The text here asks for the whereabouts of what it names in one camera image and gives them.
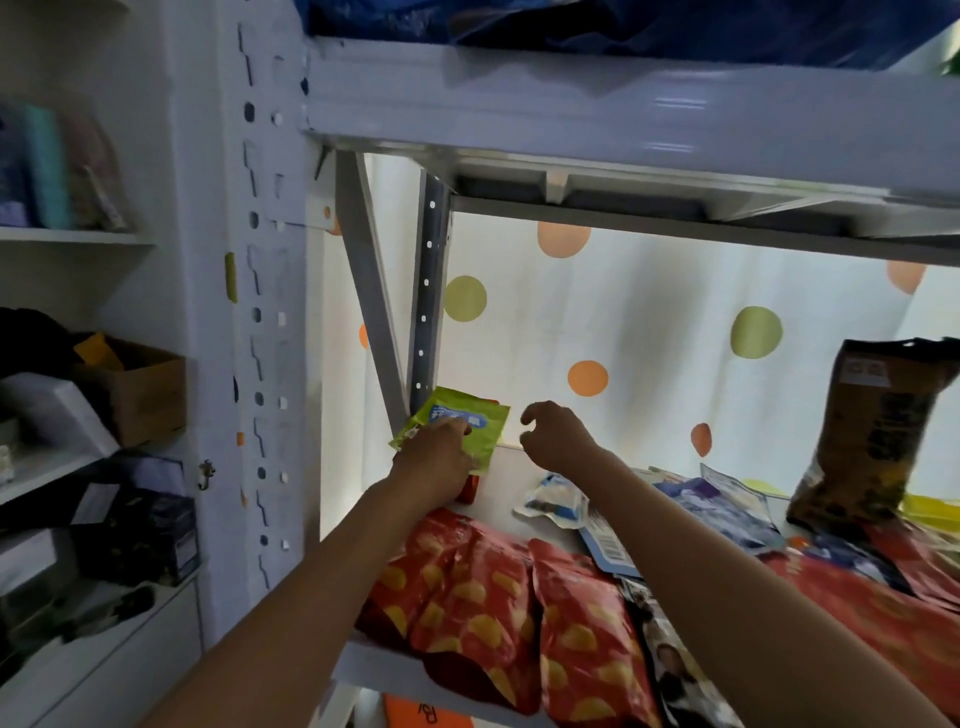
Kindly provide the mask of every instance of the green dot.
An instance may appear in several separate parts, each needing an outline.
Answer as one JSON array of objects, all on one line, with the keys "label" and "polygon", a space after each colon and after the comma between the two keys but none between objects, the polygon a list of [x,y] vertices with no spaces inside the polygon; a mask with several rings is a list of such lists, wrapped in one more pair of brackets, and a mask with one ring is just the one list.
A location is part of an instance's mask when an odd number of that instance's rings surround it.
[{"label": "green dot", "polygon": [[736,315],[730,328],[730,348],[745,359],[762,359],[780,345],[780,316],[761,305],[748,305]]},{"label": "green dot", "polygon": [[473,276],[457,276],[446,285],[444,311],[454,321],[473,321],[487,307],[487,289]]}]

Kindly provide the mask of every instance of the right hand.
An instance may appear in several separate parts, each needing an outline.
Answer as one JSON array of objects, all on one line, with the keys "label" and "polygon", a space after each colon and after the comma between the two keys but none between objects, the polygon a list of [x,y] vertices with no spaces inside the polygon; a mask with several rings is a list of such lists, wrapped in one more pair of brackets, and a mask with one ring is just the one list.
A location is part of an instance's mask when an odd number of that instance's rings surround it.
[{"label": "right hand", "polygon": [[520,444],[531,460],[552,473],[573,479],[573,471],[584,458],[600,449],[573,410],[554,401],[528,406],[520,424],[530,423],[537,425],[520,434]]}]

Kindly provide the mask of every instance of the cardboard box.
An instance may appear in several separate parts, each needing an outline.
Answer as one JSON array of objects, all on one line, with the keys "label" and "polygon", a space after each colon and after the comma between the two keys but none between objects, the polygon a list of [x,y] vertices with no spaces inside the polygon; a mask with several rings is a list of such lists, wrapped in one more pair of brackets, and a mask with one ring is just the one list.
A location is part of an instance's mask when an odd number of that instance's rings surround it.
[{"label": "cardboard box", "polygon": [[107,337],[125,371],[74,368],[72,377],[122,448],[169,437],[186,427],[186,359]]}]

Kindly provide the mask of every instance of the left hand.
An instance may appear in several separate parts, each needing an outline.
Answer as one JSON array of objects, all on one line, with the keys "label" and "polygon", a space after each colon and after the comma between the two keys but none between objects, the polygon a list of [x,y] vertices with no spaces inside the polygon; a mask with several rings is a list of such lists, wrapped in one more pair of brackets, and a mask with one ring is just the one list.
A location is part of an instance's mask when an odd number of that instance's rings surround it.
[{"label": "left hand", "polygon": [[389,479],[402,483],[399,487],[412,497],[419,515],[449,503],[463,489],[473,467],[463,450],[469,433],[465,420],[444,417],[421,427],[394,457]]}]

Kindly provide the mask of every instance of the shelf upright post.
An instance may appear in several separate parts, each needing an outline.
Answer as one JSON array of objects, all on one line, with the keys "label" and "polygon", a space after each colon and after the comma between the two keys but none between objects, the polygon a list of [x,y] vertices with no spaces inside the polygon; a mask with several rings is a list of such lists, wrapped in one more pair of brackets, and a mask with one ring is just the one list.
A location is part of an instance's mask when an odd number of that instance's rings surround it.
[{"label": "shelf upright post", "polygon": [[337,215],[344,236],[353,285],[367,327],[370,351],[380,392],[387,406],[390,429],[396,433],[409,417],[400,357],[390,316],[390,298],[383,277],[380,244],[373,220],[367,166],[361,153],[337,151]]},{"label": "shelf upright post", "polygon": [[450,188],[426,171],[420,172],[420,218],[414,276],[410,358],[407,388],[413,414],[433,392],[444,322],[446,250],[449,243]]}]

